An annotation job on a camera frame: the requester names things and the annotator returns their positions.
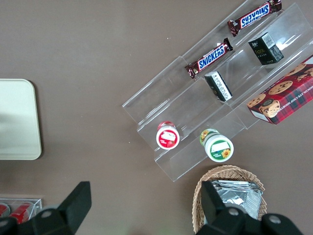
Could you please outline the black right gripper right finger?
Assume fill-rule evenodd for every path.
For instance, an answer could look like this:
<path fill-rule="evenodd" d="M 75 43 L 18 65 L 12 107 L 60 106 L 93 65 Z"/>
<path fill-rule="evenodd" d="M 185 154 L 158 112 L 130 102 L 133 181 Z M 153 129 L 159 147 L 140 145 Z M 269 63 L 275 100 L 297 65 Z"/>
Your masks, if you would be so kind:
<path fill-rule="evenodd" d="M 236 207 L 227 207 L 211 182 L 201 183 L 201 202 L 208 221 L 198 235 L 298 235 L 300 230 L 281 214 L 267 213 L 256 220 Z"/>

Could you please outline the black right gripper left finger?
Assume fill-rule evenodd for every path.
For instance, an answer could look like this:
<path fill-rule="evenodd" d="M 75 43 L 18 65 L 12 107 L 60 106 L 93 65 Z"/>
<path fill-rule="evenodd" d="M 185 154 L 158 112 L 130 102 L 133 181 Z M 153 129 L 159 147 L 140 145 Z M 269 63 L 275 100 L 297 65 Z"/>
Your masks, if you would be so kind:
<path fill-rule="evenodd" d="M 18 224 L 11 217 L 0 219 L 2 235 L 74 235 L 91 209 L 89 181 L 80 182 L 56 209 L 46 209 Z"/>

